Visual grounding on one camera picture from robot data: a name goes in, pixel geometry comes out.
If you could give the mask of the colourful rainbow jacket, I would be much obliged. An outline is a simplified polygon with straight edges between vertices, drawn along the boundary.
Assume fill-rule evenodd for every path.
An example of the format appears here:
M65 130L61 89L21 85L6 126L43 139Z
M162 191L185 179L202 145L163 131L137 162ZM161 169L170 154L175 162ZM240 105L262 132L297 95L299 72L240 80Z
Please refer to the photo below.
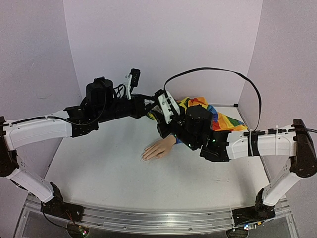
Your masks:
M212 129L215 131L243 131L247 130L247 126L240 120L228 117L216 110L214 106L209 104L204 97L189 98L186 97L181 101L177 101L180 107L187 110L189 107L200 105L213 115Z

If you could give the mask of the clear nail polish bottle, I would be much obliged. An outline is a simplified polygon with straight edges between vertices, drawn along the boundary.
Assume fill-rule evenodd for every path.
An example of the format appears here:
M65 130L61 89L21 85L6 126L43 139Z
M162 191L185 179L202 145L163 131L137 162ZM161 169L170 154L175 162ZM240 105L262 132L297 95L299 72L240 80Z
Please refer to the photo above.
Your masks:
M160 104L157 101L146 99L145 106L146 106L146 109L148 109L149 111L157 111L157 112L162 113L162 109L160 107Z

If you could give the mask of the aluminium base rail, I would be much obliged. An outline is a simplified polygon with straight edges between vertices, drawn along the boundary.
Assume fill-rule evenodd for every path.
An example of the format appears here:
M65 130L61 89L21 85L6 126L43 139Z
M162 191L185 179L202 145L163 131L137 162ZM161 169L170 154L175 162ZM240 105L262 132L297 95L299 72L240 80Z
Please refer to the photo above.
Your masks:
M95 238L115 234L155 235L184 238L210 234L230 238L296 238L298 231L286 198L275 206L275 217L251 225L234 227L234 209L203 211L123 211L96 206L83 206L80 222L45 215L41 202L28 195L23 205L14 237L28 238Z

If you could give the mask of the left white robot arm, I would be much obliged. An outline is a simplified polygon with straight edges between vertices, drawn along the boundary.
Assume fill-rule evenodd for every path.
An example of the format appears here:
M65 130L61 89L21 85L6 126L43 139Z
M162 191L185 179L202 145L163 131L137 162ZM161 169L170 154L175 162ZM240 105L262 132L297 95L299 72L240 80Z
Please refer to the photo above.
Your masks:
M79 137L99 129L99 123L124 117L139 119L152 109L158 94L147 96L134 94L137 77L128 76L123 85L124 95L119 88L104 77L96 78L86 86L86 97L80 105L67 107L62 111L16 121L0 118L0 175L33 194L41 201L41 211L69 219L82 220L84 208L65 202L60 189L53 182L30 171L18 158L17 148L54 138Z

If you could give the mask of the mannequin hand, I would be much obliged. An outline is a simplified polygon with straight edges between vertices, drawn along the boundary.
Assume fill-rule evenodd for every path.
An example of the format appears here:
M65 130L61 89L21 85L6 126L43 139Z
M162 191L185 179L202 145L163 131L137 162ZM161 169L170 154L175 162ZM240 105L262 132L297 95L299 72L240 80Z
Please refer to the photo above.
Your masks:
M151 159L160 159L166 156L176 144L176 138L170 135L164 139L158 140L152 145L144 149L141 155L142 161L148 161Z

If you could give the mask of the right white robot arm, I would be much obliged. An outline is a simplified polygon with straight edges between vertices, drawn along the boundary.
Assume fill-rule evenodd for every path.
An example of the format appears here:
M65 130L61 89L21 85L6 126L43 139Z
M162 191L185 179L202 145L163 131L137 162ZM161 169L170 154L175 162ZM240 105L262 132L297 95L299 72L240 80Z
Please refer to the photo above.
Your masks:
M215 131L212 114L202 106L189 107L180 113L153 111L162 138L174 135L191 150L200 150L200 157L211 162L229 162L245 157L288 156L279 174L261 189L253 206L234 209L234 227L251 225L275 217L274 207L298 181L317 172L314 143L301 119L292 125L264 131Z

